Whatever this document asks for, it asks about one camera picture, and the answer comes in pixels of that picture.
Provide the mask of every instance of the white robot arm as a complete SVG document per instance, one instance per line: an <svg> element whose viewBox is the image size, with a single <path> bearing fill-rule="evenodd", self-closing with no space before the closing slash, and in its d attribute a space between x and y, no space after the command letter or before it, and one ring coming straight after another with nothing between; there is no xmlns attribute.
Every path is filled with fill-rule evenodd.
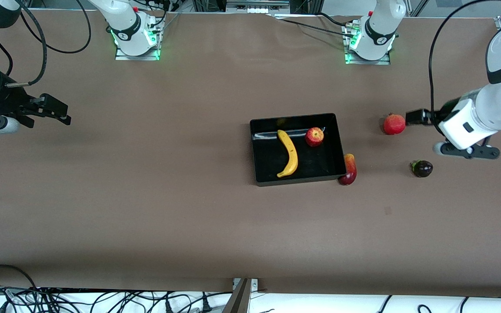
<svg viewBox="0 0 501 313"><path fill-rule="evenodd" d="M471 155L473 149L481 153L481 146L475 144L501 130L501 29L488 44L486 65L488 85L449 101L433 117L449 143L467 151L464 156ZM406 121L428 124L430 115L427 110L412 111L407 113ZM442 146L435 147L437 153L441 153Z"/></svg>
<svg viewBox="0 0 501 313"><path fill-rule="evenodd" d="M154 16L136 11L128 0L89 0L106 18L117 46L126 55L139 56L157 44Z"/></svg>
<svg viewBox="0 0 501 313"><path fill-rule="evenodd" d="M390 50L405 12L403 0L376 0L372 15L359 20L361 35L350 48L363 59L381 59Z"/></svg>

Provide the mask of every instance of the black cable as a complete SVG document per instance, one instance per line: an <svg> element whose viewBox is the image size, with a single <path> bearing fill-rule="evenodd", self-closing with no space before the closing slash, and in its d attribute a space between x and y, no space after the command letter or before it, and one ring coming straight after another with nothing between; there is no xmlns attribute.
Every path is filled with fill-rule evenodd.
<svg viewBox="0 0 501 313"><path fill-rule="evenodd" d="M131 297L129 299L125 300L125 302L121 304L121 307L119 307L119 309L117 310L117 313L123 313L123 310L125 309L125 307L127 306L127 304L129 304L129 302L132 302L132 303L135 303L137 305L140 305L141 307L143 307L144 312L145 312L146 311L146 307L143 304L135 301L134 299L136 297L137 297L137 293L132 293Z"/></svg>
<svg viewBox="0 0 501 313"><path fill-rule="evenodd" d="M16 303L13 302L13 300L11 299L11 297L9 297L9 295L5 292L5 290L3 288L0 288L0 293L2 293L5 296L5 299L6 299L5 303L3 303L3 305L0 308L0 312L5 313L7 311L6 310L7 305L10 303L11 306L13 307L14 313L17 313Z"/></svg>
<svg viewBox="0 0 501 313"><path fill-rule="evenodd" d="M12 269L12 270L15 270L15 271L21 273L22 276L24 276L24 277L26 277L26 279L28 279L28 282L30 283L30 285L32 285L33 288L36 288L36 284L34 283L34 280L32 280L30 275L28 275L22 269L19 269L18 267L14 266L14 265L8 265L8 264L0 264L0 268Z"/></svg>
<svg viewBox="0 0 501 313"><path fill-rule="evenodd" d="M165 295L163 295L161 298L157 299L157 301L150 307L150 309L148 309L147 313L151 313L152 310L154 309L154 307L160 303L160 301L164 300L167 298L167 296L172 293L171 291L167 291L167 293L165 293Z"/></svg>
<svg viewBox="0 0 501 313"><path fill-rule="evenodd" d="M141 4L141 5L143 5L143 6L146 6L146 7L150 8L150 10L152 10L152 8L161 10L161 8L160 8L160 7L151 6L151 5L150 5L150 4L148 4L148 3L142 3L142 2L140 2L140 1L138 1L138 0L133 0L133 1L134 1L134 2L137 2L137 4Z"/></svg>
<svg viewBox="0 0 501 313"><path fill-rule="evenodd" d="M5 287L5 288L1 288L1 287L0 287L0 293L3 293L4 295L6 295L6 297L7 297L7 293L4 291L5 289L11 289L11 290L22 290L22 292L21 292L21 293L17 293L17 294L16 294L17 296L19 296L19 295L25 295L25 296L27 296L29 293L32 293L32 294L37 293L37 294L40 294L40 295L49 295L49 296L51 296L51 297L56 297L56 299L60 299L60 300L62 300L61 302L63 302L64 304L69 305L70 307L72 307L72 309L75 309L75 311L71 311L70 309L67 309L66 307L63 307L63 306L60 306L60 307L59 307L59 309L64 309L64 310L66 310L66 311L69 311L70 313L81 313L81 311L79 311L79 309L78 309L77 307L75 307L75 305L73 305L72 303L70 303L70 301L68 301L67 299L65 299L65 298L61 297L60 295L55 295L55 294L53 294L53 293L46 293L46 292L41 291L41 290L38 290L38 289L34 290L34 289L25 289L25 288L20 288L20 287ZM20 300L21 300L21 301L22 301L22 302L23 302L26 306L28 306L28 304L27 304L27 303L26 303L26 302L25 302L22 298L20 298L20 297L19 297L19 299L20 299ZM10 301L10 299L7 299L7 301L8 301L9 303L11 303L12 305L19 305L19 306L21 306L21 305L20 305L20 304L18 304L18 303L14 303L14 302ZM41 303L40 303L40 302L38 302L38 301L37 301L37 297L36 297L36 296L34 296L34 303L33 303L32 305L34 305L34 307L37 307L37 308L38 308L38 313L40 313L40 311L44 311L44 309L43 309L43 306L44 306L44 305L48 307L48 310L47 310L47 311L49 311L50 313L55 313L55 311L52 311L52 310L51 310L51 306L52 306L52 304L53 304L52 302L53 302L53 300L49 300L49 299L47 299L47 297L46 297L46 299L45 299L45 303L44 303L44 302L41 302Z"/></svg>
<svg viewBox="0 0 501 313"><path fill-rule="evenodd" d="M469 299L469 297L465 297L465 299L461 301L461 305L459 306L459 313L463 313L463 306L465 305L465 302L467 302L467 299Z"/></svg>
<svg viewBox="0 0 501 313"><path fill-rule="evenodd" d="M472 4L476 4L476 3L480 3L480 2L487 2L487 1L493 1L493 0L474 0L474 1L471 1L469 3L463 4L463 6L460 6L459 8L457 8L453 12L451 12L445 18L445 20L442 22L442 24L440 24L440 26L438 27L438 30L436 31L436 34L434 35L434 39L432 41L432 44L430 45L430 54L428 57L428 79L429 79L429 83L430 83L430 122L434 125L434 127L436 128L438 133L441 133L441 135L443 135L443 136L444 136L444 134L442 133L442 131L438 127L436 120L435 120L435 117L434 117L434 112L435 112L434 111L434 82L433 82L433 77L432 77L432 57L433 57L433 53L434 53L434 46L436 44L436 41L438 39L440 32L442 31L442 28L444 28L444 25L448 22L448 20L452 16L454 16L457 12L459 12L460 10L463 10L464 8L466 8Z"/></svg>
<svg viewBox="0 0 501 313"><path fill-rule="evenodd" d="M101 297L105 296L105 295L109 295L110 293L103 293L101 295L99 295L99 297L96 298L96 300L93 302L93 303L83 303L83 302L75 302L75 301L55 301L55 303L57 304L68 304L68 305L95 305L96 303L101 303L103 301L107 301L113 297L115 297L116 295L119 295L119 293L113 293L113 295L105 298L105 299L101 299Z"/></svg>
<svg viewBox="0 0 501 313"><path fill-rule="evenodd" d="M315 30L321 30L321 31L327 32L327 33L334 33L334 34L338 34L340 36L349 37L349 38L353 37L352 34L342 33L342 32L334 32L333 30L326 30L324 28L320 28L320 27L316 27L316 26L312 26L312 25L302 24L300 22L295 22L294 20L286 20L284 18L281 18L281 20L284 22L288 22L288 23L293 23L293 24L297 24L297 25L301 25L301 26L305 26L305 27L309 27L309 28L314 28Z"/></svg>
<svg viewBox="0 0 501 313"><path fill-rule="evenodd" d="M92 311L94 310L94 306L96 306L96 303L99 303L99 299L101 297L105 296L105 293L102 293L101 295L99 295L95 300L94 300L94 303L92 303L92 306L90 307L90 313L92 313Z"/></svg>
<svg viewBox="0 0 501 313"><path fill-rule="evenodd" d="M115 309L116 306L118 306L121 302L125 301L125 297L123 297L119 302L117 302L114 306L112 306L107 313L111 313L111 311L113 311L113 309Z"/></svg>
<svg viewBox="0 0 501 313"><path fill-rule="evenodd" d="M165 295L165 313L173 313L173 309L171 308L171 303L169 303L169 297L167 294Z"/></svg>
<svg viewBox="0 0 501 313"><path fill-rule="evenodd" d="M422 308L425 308L425 309L428 311L428 313L432 313L432 311L430 311L430 307L427 307L427 306L426 306L426 305L424 305L424 304L420 304L420 305L417 307L417 312L418 312L418 313L422 313L422 312L421 312L421 309L422 309Z"/></svg>
<svg viewBox="0 0 501 313"><path fill-rule="evenodd" d="M152 24L151 26L156 26L156 25L159 25L163 20L165 19L165 12L164 12L164 15L161 16L161 19L160 20L157 20L154 24Z"/></svg>
<svg viewBox="0 0 501 313"><path fill-rule="evenodd" d="M36 29L38 29L38 33L40 34L40 38L41 38L40 42L42 42L42 53L43 53L42 68L40 69L40 73L38 74L38 76L34 80L28 82L28 85L32 86L35 83L37 83L38 81L40 81L40 79L42 79L42 77L43 77L43 74L46 72L46 65L47 65L46 37L43 35L43 30L42 30L42 27L40 26L40 23L38 23L38 20L36 20L36 17L34 16L34 14L32 14L32 12L30 12L30 10L28 8L26 8L26 6L22 3L22 0L15 0L15 2L17 2L18 5L26 12L26 14L28 14L28 16L30 16L30 18L32 18L32 22L34 22L34 25L36 25Z"/></svg>
<svg viewBox="0 0 501 313"><path fill-rule="evenodd" d="M84 13L84 18L86 18L86 24L88 26L88 39L86 40L86 43L81 48L79 48L77 50L73 50L73 51L60 50L60 49L57 49L57 48L54 48L54 47L50 46L49 44L46 44L46 46L49 49L54 50L54 51L59 52L59 53L74 54L74 53L78 53L78 52L83 51L90 44L90 41L92 40L92 26L90 25L90 20L88 18L88 14L86 13L86 10L85 10L84 6L82 6L82 3L80 2L80 0L75 0L75 1L78 3L78 5L80 6L80 8L82 9L82 12ZM37 41L42 42L42 40L40 40L40 38L38 36L36 36L36 33L34 33L34 30L32 30L32 28L30 28L30 25L26 21L26 18L24 17L24 15L22 14L22 12L20 13L20 17L22 18L22 21L24 22L24 25L26 26L26 28L28 28L28 31L30 31L30 33L32 34L32 36L34 36L34 38L36 38Z"/></svg>
<svg viewBox="0 0 501 313"><path fill-rule="evenodd" d="M212 311L212 308L210 307L210 303L208 302L208 297L206 296L206 293L203 291L202 292L202 313L208 313Z"/></svg>
<svg viewBox="0 0 501 313"><path fill-rule="evenodd" d="M325 14L323 12L318 12L318 13L315 13L314 15L316 16L324 16L325 18L327 18L330 22L338 25L338 26L345 26L345 24L349 23L349 22L345 22L345 23L340 23L338 22L337 20L334 20L331 16L329 16L328 14Z"/></svg>
<svg viewBox="0 0 501 313"><path fill-rule="evenodd" d="M10 72L13 70L13 58L10 56L9 52L1 43L0 43L0 49L3 53L5 53L7 59L9 60L9 67L7 68L7 72L5 73L5 75L9 76Z"/></svg>
<svg viewBox="0 0 501 313"><path fill-rule="evenodd" d="M154 308L154 303L156 301L156 298L154 297L154 293L151 293L151 295L152 295L152 307L148 311L146 311L145 313L151 313L152 309Z"/></svg>
<svg viewBox="0 0 501 313"><path fill-rule="evenodd" d="M389 295L388 297L386 297L386 299L384 300L384 303L382 303L382 307L380 308L380 311L378 311L378 313L384 313L384 310L386 309L386 305L388 304L388 301L390 301L391 297L392 297L392 295Z"/></svg>
<svg viewBox="0 0 501 313"><path fill-rule="evenodd" d="M219 296L219 295L226 295L226 294L228 294L228 293L232 293L232 292L231 292L231 291L227 291L227 292L224 292L224 293L213 293L213 294L211 294L211 295L207 295L206 297L208 297L208 298L209 298L209 297L214 297L214 296ZM193 302L191 302L191 303L187 304L185 307L183 307L182 309L180 309L179 311L177 311L177 313L181 313L181 312L183 312L185 309L187 309L188 307L192 307L192 305L193 305L193 304L197 303L198 301L202 301L202 299L203 299L203 297L202 297L202 298L200 298L200 299L196 299L195 301L193 301Z"/></svg>
<svg viewBox="0 0 501 313"><path fill-rule="evenodd" d="M50 303L51 306L53 307L54 312L56 312L56 313L60 313L61 309L67 310L70 313L74 313L71 310L67 309L66 307L61 307L60 305L58 305L56 303L54 295L44 295L44 296L42 296L42 299L45 300L46 302Z"/></svg>

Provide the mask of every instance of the yellow banana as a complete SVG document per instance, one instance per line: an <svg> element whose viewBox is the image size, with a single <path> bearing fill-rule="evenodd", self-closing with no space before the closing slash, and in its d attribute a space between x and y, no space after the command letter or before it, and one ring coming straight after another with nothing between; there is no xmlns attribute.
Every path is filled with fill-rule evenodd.
<svg viewBox="0 0 501 313"><path fill-rule="evenodd" d="M282 178L284 176L289 176L295 172L298 165L297 150L291 141L291 138L285 131L278 130L278 138L282 141L282 144L287 149L289 154L289 162L287 162L286 168L281 173L277 174L277 177Z"/></svg>

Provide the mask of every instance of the power cable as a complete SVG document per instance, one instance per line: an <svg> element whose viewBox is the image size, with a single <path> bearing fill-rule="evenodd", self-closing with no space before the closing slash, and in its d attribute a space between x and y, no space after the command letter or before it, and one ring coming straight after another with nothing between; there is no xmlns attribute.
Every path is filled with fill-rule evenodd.
<svg viewBox="0 0 501 313"><path fill-rule="evenodd" d="M32 278L30 277L30 275L28 275L25 271L23 271L22 269L19 269L18 267L14 266L14 265L8 265L8 264L0 264L0 269L12 269L12 270L15 270L19 273L22 274L22 276L24 276L28 282L30 283L30 285L32 285L32 288L36 288L36 284L34 283L34 280L32 280Z"/></svg>
<svg viewBox="0 0 501 313"><path fill-rule="evenodd" d="M427 307L427 306L426 306L426 305L424 305L424 304L420 304L420 305L417 307L417 312L418 312L418 313L423 313L423 312L421 311L421 309L422 309L422 308L426 309L426 311L428 311L428 313L432 313L432 311L430 311L430 307Z"/></svg>
<svg viewBox="0 0 501 313"><path fill-rule="evenodd" d="M17 2L18 5L26 12L26 14L28 14L28 16L30 16L30 18L32 19L32 22L34 22L34 25L36 25L36 29L38 29L38 33L39 33L40 38L41 38L40 42L42 43L43 56L42 56L42 67L40 69L40 73L38 73L38 76L34 80L29 81L27 83L7 83L6 87L8 87L8 88L34 85L35 83L40 81L40 79L42 79L43 74L46 72L46 65L47 65L47 43L46 43L46 38L43 35L43 30L42 30L42 27L40 26L40 23L38 23L38 20L36 20L36 17L34 16L34 14L32 14L32 12L30 12L30 10L22 3L22 0L15 0L15 2Z"/></svg>
<svg viewBox="0 0 501 313"><path fill-rule="evenodd" d="M0 49L5 55L7 56L7 59L9 61L9 66L7 68L7 72L5 75L9 76L10 72L13 70L13 58L10 56L9 52L6 50L6 48L0 43Z"/></svg>
<svg viewBox="0 0 501 313"><path fill-rule="evenodd" d="M386 299L384 300L384 303L382 303L382 307L380 308L380 311L378 311L378 313L384 313L384 310L386 309L386 305L388 304L388 301L390 301L392 295L389 295L388 297L386 297Z"/></svg>
<svg viewBox="0 0 501 313"><path fill-rule="evenodd" d="M224 292L224 293L213 293L211 295L207 295L206 297L209 298L209 297L214 297L214 296L219 296L219 295L227 295L228 293L232 293L231 291L227 291L227 292ZM196 299L195 301L187 304L185 307L183 307L182 309L180 309L179 311L177 311L177 313L181 313L183 312L184 310L186 310L187 308L189 308L189 311L190 311L190 308L192 307L192 305L194 305L195 303L199 302L199 301L202 301L204 299L204 297L201 297L199 299Z"/></svg>
<svg viewBox="0 0 501 313"><path fill-rule="evenodd" d="M463 313L463 306L465 305L465 302L467 302L468 299L469 297L465 297L465 299L461 301L461 305L459 306L459 313Z"/></svg>
<svg viewBox="0 0 501 313"><path fill-rule="evenodd" d="M318 12L318 13L315 13L314 15L316 16L324 16L325 18L327 18L330 22L338 25L338 26L345 26L345 24L351 22L351 20L349 22L345 22L345 23L340 23L338 22L337 20L334 20L331 16L329 16L328 14L325 14L323 12Z"/></svg>
<svg viewBox="0 0 501 313"><path fill-rule="evenodd" d="M308 24L303 24L303 23L300 23L300 22L295 22L294 20L287 20L287 19L284 19L284 18L281 18L281 20L284 21L284 22L288 22L288 23L292 23L292 24L297 24L297 25L308 27L308 28L313 28L315 30L321 30L321 31L327 32L327 33L334 33L334 34L338 34L340 36L349 37L349 38L353 37L352 34L342 33L342 32L335 32L333 30L327 30L327 29L324 29L324 28L320 28L320 27L316 27L316 26L312 26L312 25L308 25Z"/></svg>
<svg viewBox="0 0 501 313"><path fill-rule="evenodd" d="M78 52L83 51L90 44L90 41L92 40L92 26L90 24L90 20L88 18L88 14L86 13L86 10L85 10L84 6L82 6L82 3L80 2L80 0L75 0L75 1L78 3L78 5L80 6L80 8L82 9L82 12L84 13L84 18L86 19L86 25L88 26L88 39L86 40L86 43L81 48L79 48L77 50L73 50L73 51L60 50L60 49L57 49L57 48L54 48L54 47L50 46L49 44L46 44L46 46L49 49L54 50L54 51L59 52L59 53L74 54L74 53L78 53ZM30 31L30 33L32 34L32 36L34 36L34 38L36 38L37 41L42 42L42 40L38 36L36 36L36 33L34 33L34 30L32 30L32 28L30 28L30 25L26 21L26 18L24 17L24 14L22 14L22 12L20 13L20 17L22 18L22 21L24 22L24 25L26 26L26 28L28 28L28 31Z"/></svg>

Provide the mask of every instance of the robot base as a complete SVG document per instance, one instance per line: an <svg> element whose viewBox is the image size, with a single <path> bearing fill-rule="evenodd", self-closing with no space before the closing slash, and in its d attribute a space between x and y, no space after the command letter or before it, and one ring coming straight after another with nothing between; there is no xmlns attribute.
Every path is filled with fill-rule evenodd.
<svg viewBox="0 0 501 313"><path fill-rule="evenodd" d="M446 155L448 157L463 157L465 159L485 159L485 160L495 160L500 156L500 150L495 147L491 147L487 144L482 145L472 145L465 150L459 150L455 148L453 144L449 142L439 142L434 145L434 153L439 155Z"/></svg>
<svg viewBox="0 0 501 313"><path fill-rule="evenodd" d="M348 34L357 34L359 20L353 20L353 22L348 23L346 26L341 27L342 33ZM353 49L350 48L351 42L354 40L353 38L344 37L344 51L345 51L345 63L346 64L368 64L368 65L390 65L390 53L386 52L386 54L379 60L366 60L360 57L357 52L354 52Z"/></svg>
<svg viewBox="0 0 501 313"><path fill-rule="evenodd" d="M151 19L155 22L156 18L151 16ZM139 55L139 56L131 56L127 55L125 52L121 51L119 46L117 45L117 40L114 38L115 46L117 49L115 50L115 60L118 61L157 61L160 59L161 53L161 42L164 37L164 25L165 18L161 19L161 22L155 25L151 30L157 31L157 33L150 35L151 40L155 40L155 46L151 47L147 52Z"/></svg>

